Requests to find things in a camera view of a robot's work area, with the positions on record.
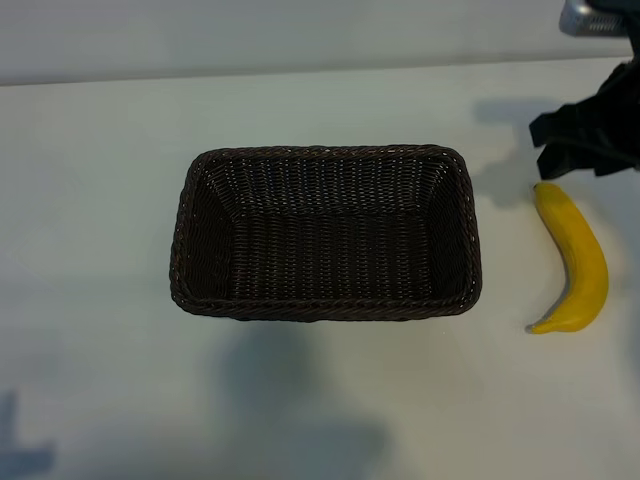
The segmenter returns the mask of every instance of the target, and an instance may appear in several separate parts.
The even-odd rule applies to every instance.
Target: black object
[[[464,160],[435,145],[204,153],[180,200],[172,298],[237,319],[459,314],[482,283],[473,205]]]
[[[640,168],[640,2],[589,0],[594,8],[624,16],[636,57],[619,65],[598,92],[577,104],[540,115],[530,125],[543,180],[578,169],[596,176]]]

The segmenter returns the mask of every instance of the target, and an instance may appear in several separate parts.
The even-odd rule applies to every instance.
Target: wicker basket
[[[214,150],[171,250],[184,310],[240,320],[456,315],[481,289],[464,160],[434,145]]]

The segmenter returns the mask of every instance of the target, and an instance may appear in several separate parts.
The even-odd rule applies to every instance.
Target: banana
[[[562,189],[551,183],[534,187],[536,208],[553,236],[569,272],[569,292],[530,333],[577,332],[595,320],[609,291],[607,262],[586,220]]]

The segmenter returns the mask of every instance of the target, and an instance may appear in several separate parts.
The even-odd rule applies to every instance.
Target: basket rim
[[[341,156],[353,155],[359,158],[375,157],[381,154],[397,153],[398,150],[406,150],[407,153],[414,153],[424,157],[425,161],[433,161],[437,158],[440,162],[445,162],[454,167],[456,186],[459,195],[456,199],[461,202],[461,207],[466,214],[466,221],[463,223],[464,250],[468,253],[468,268],[466,269],[465,285],[461,293],[442,299],[371,299],[371,298],[342,298],[342,299],[226,299],[226,298],[198,298],[192,294],[189,285],[184,280],[185,264],[182,261],[181,250],[188,238],[188,231],[185,233],[185,225],[190,218],[193,209],[193,195],[200,184],[201,172],[205,166],[213,163],[224,165],[233,160],[239,154],[247,152],[260,152],[263,160],[300,158],[301,156],[313,158],[340,158]],[[189,313],[204,314],[210,316],[233,316],[235,314],[264,313],[286,315],[291,313],[296,317],[305,315],[340,315],[357,314],[363,311],[381,311],[381,317],[388,315],[395,317],[406,315],[418,315],[424,318],[431,314],[453,315],[470,309],[478,300],[482,289],[482,276],[480,264],[480,244],[477,235],[477,220],[474,209],[474,198],[471,182],[466,169],[464,159],[458,152],[451,148],[440,147],[433,144],[425,145],[381,145],[381,146],[273,146],[273,147],[246,147],[246,148],[221,148],[211,150],[199,155],[191,164],[184,188],[180,194],[180,206],[176,218],[173,243],[171,245],[171,297],[176,304]]]

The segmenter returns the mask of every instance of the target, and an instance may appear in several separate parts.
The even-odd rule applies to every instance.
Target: woven texture
[[[464,161],[434,145],[204,153],[182,192],[170,278],[174,301],[199,315],[462,313],[481,289]]]

